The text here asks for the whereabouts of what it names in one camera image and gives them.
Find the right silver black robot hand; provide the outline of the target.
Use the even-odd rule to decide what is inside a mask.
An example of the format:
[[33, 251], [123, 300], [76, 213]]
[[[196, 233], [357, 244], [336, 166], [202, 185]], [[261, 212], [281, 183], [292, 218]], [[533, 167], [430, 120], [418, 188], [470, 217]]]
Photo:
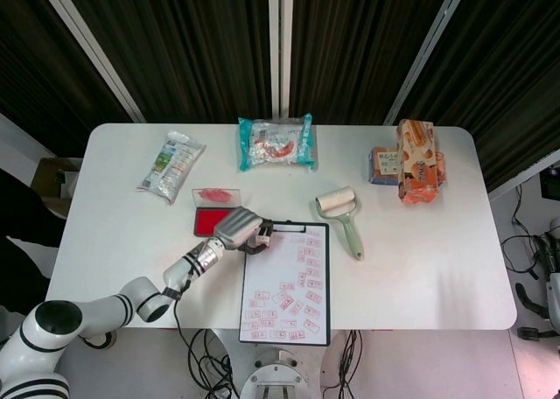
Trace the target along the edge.
[[545, 232], [544, 236], [534, 236], [537, 246], [534, 255], [535, 263], [542, 267], [545, 277], [547, 305], [533, 302], [521, 283], [515, 284], [515, 292], [521, 305], [527, 310], [547, 319], [559, 331], [559, 240], [551, 233]]

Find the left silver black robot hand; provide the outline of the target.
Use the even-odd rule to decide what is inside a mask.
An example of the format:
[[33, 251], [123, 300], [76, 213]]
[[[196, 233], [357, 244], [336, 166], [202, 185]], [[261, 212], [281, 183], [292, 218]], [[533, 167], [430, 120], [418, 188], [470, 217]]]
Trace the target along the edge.
[[272, 220], [238, 206], [216, 225], [213, 236], [222, 242], [225, 250], [257, 255], [270, 246], [273, 227]]

